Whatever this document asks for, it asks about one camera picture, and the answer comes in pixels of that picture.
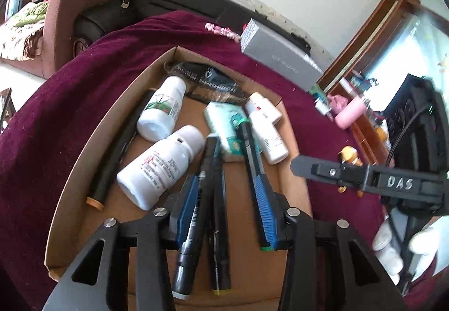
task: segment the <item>white floor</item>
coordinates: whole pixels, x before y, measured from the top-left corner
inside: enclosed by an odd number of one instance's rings
[[[0,91],[11,88],[11,98],[18,111],[45,82],[44,78],[26,73],[0,61]]]

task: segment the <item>aloe vera label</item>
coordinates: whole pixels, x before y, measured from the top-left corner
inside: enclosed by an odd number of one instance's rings
[[[160,110],[171,116],[174,121],[176,121],[179,115],[180,106],[180,102],[176,98],[167,94],[156,93],[153,97],[151,97],[151,100],[148,102],[145,110],[149,110],[151,108]]]

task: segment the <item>gray box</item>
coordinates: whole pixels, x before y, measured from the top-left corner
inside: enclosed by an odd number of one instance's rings
[[[253,19],[240,42],[242,52],[308,92],[323,71],[299,47]]]

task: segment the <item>black bag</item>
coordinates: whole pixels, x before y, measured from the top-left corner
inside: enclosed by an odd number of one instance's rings
[[[85,49],[100,37],[150,16],[173,11],[189,11],[241,34],[243,26],[254,19],[280,34],[310,55],[310,45],[303,38],[288,33],[257,11],[230,0],[112,0],[84,11],[75,21],[75,46]]]

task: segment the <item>blue ridged rubber pad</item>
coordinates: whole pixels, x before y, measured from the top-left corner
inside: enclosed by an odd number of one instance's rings
[[[195,175],[190,183],[189,192],[184,201],[180,216],[178,217],[178,233],[176,236],[176,242],[181,247],[182,243],[187,239],[189,232],[190,222],[194,213],[195,205],[198,200],[198,177]]]
[[[278,245],[278,235],[276,233],[276,218],[271,209],[265,186],[262,183],[260,176],[257,176],[255,182],[255,195],[257,198],[257,205],[259,206],[259,213],[264,227],[265,238],[270,243],[271,248],[275,249]]]

